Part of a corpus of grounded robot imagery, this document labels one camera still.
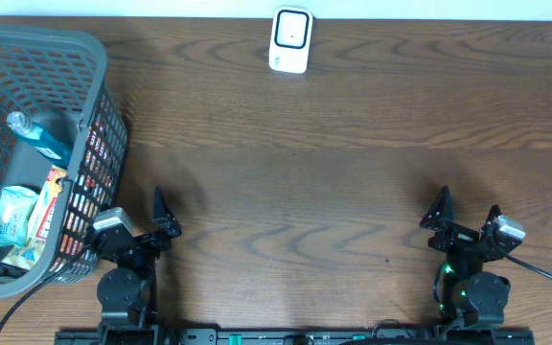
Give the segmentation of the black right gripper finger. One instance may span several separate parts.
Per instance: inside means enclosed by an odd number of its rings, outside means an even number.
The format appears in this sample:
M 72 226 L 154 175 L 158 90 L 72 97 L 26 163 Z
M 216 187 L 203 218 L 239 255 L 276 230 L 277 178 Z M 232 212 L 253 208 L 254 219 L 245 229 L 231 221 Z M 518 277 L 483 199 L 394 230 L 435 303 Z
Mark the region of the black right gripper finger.
M 443 186 L 420 221 L 420 226 L 432 231 L 441 231 L 447 229 L 451 222 L 453 222 L 451 192 L 449 186 Z
M 489 214 L 487 215 L 483 226 L 480 229 L 481 234 L 482 235 L 492 234 L 495 230 L 496 219 L 501 215 L 502 213 L 501 213 L 500 207 L 497 204 L 493 205 L 489 210 Z

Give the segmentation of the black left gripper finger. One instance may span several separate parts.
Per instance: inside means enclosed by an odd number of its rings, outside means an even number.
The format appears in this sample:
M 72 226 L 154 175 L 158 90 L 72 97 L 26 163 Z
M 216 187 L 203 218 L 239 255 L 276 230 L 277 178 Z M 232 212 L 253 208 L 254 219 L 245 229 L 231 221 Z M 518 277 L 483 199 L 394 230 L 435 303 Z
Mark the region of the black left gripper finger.
M 154 189 L 152 222 L 170 239 L 182 235 L 182 227 L 168 207 L 160 187 Z
M 112 223 L 112 208 L 101 210 L 92 220 L 89 227 L 94 230 L 107 228 Z

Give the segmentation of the blue mouthwash bottle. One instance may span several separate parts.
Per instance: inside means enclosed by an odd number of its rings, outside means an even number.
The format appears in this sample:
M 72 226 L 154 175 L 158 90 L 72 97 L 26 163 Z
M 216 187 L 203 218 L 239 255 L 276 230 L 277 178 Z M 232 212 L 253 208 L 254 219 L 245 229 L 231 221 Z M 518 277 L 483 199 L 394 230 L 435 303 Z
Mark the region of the blue mouthwash bottle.
M 53 165 L 68 168 L 72 149 L 57 139 L 45 126 L 34 122 L 19 111 L 9 113 L 6 123 L 16 137 L 35 148 Z

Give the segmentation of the light blue tissue pack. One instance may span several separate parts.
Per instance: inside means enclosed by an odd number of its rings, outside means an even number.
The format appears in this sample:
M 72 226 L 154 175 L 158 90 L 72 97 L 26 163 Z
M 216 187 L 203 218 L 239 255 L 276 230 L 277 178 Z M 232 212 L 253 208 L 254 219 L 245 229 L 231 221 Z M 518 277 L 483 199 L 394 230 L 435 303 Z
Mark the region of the light blue tissue pack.
M 25 246 L 29 217 L 37 193 L 22 186 L 7 186 L 0 195 L 0 247 Z

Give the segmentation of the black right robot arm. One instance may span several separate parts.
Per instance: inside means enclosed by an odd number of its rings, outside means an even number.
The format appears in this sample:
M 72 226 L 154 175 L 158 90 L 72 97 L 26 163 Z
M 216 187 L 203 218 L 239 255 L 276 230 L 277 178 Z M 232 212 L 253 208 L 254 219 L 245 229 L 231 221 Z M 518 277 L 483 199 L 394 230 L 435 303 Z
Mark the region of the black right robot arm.
M 453 329 L 491 328 L 504 322 L 511 285 L 483 265 L 499 261 L 522 244 L 523 225 L 501 213 L 497 205 L 478 230 L 455 221 L 449 187 L 440 189 L 420 221 L 434 235 L 428 246 L 446 254 L 434 282 L 434 297 Z

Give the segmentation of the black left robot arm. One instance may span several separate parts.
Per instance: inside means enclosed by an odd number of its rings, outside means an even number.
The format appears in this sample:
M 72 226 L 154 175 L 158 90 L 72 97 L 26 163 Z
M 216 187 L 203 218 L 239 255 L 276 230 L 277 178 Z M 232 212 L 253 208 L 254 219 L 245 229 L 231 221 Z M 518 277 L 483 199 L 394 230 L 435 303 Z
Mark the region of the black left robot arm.
M 102 320 L 100 344 L 175 344 L 174 331 L 157 319 L 156 262 L 182 234 L 160 188 L 154 190 L 152 222 L 156 229 L 135 236 L 125 210 L 100 212 L 86 233 L 84 246 L 99 259 L 114 263 L 99 281 Z

